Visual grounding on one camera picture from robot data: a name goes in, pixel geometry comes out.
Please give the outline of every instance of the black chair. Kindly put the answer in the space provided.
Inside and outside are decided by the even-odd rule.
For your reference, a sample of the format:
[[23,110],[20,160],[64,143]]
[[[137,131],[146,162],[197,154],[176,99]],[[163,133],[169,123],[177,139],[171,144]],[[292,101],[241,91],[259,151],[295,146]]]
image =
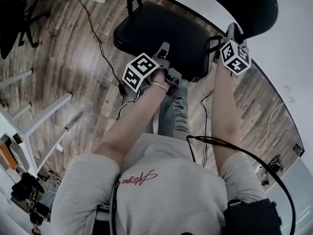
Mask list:
[[43,187],[32,175],[24,173],[21,180],[12,186],[13,191],[11,192],[11,196],[17,201],[25,201],[30,198],[33,189],[36,190],[34,198],[36,198],[38,192],[45,192]]
[[[114,45],[126,53],[152,57],[163,42],[170,44],[167,60],[182,78],[196,82],[208,72],[209,32],[197,23],[151,2],[133,11],[133,1],[127,0],[128,17],[115,29]],[[236,19],[243,30],[238,39],[259,35],[269,30],[278,15],[277,0],[217,0]]]
[[45,12],[32,18],[38,1],[40,0],[36,0],[27,10],[25,10],[27,6],[25,0],[2,1],[0,5],[0,50],[3,59],[9,55],[19,32],[21,33],[19,46],[24,44],[23,37],[26,33],[31,46],[38,47],[38,43],[33,42],[30,25],[42,17],[50,17],[50,12]]

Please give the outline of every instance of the floor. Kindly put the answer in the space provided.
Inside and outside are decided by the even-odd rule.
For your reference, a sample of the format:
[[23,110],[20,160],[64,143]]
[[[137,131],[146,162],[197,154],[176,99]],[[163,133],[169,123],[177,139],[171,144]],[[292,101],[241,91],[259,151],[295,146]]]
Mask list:
[[[127,16],[126,0],[107,0],[105,3],[82,1],[91,14],[96,33],[104,42],[104,53],[121,77],[126,64],[133,57],[115,48],[112,33]],[[153,1],[175,10],[205,27],[211,35],[218,34],[207,23],[168,1],[143,1]],[[31,48],[28,41],[23,47],[18,47],[16,41],[8,58],[0,60],[0,80],[28,69],[34,70],[30,77],[3,89],[0,99],[8,102],[9,112],[31,102],[31,110],[18,119],[21,125],[26,125],[57,98],[66,92],[73,93],[71,101],[30,139],[33,152],[39,157],[62,128],[69,128],[61,143],[63,152],[55,151],[47,161],[62,176],[71,158],[90,153],[98,146],[105,131],[114,123],[122,99],[117,81],[100,55],[98,42],[79,1],[45,0],[41,6],[37,6],[34,15],[47,10],[51,11],[51,17],[41,19],[31,27],[34,40],[39,40],[39,47]],[[200,101],[213,88],[214,74],[215,65],[210,64],[209,75],[199,83],[189,85],[189,118],[193,135],[204,134],[205,114]],[[255,67],[234,77],[233,85],[242,120],[242,147],[261,157],[270,115],[281,100]],[[211,98],[204,103],[208,110],[207,134],[210,134]],[[282,105],[273,114],[269,126],[264,160],[269,162],[274,155],[281,154],[286,170],[296,159],[292,150],[296,143],[302,146],[297,130]],[[197,162],[201,164],[203,144],[195,143],[195,147]],[[211,147],[208,149],[206,168],[216,171]]]

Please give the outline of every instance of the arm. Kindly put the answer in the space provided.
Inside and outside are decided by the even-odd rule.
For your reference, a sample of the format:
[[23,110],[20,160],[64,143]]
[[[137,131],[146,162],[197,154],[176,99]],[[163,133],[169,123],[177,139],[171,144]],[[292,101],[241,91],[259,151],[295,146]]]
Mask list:
[[[157,70],[152,80],[169,88],[162,70]],[[104,135],[103,142],[95,153],[114,160],[121,167],[126,154],[145,130],[165,94],[165,89],[151,84],[144,95]]]
[[[240,146],[240,118],[231,86],[230,73],[224,67],[221,59],[217,64],[212,103],[212,136],[236,146]],[[231,155],[237,151],[213,146],[213,152],[218,172]]]

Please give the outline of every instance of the person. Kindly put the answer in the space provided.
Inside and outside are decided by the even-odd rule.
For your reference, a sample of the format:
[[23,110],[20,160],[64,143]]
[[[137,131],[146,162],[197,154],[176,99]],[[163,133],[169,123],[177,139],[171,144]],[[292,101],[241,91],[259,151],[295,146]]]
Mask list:
[[[217,235],[225,226],[230,200],[246,203],[265,198],[252,165],[236,150],[213,146],[218,174],[193,162],[186,136],[186,85],[170,98],[163,71],[104,135],[93,154],[71,161],[57,192],[51,228],[59,235],[91,235],[98,205],[110,203],[116,234]],[[151,119],[160,106],[158,135]],[[240,146],[240,118],[230,72],[219,60],[211,116],[212,136]]]
[[33,207],[28,208],[29,219],[32,225],[33,234],[41,234],[38,226],[43,222],[49,223],[51,220],[51,211],[55,195],[57,192],[58,182],[52,178],[49,180],[48,189],[42,199],[40,199]]

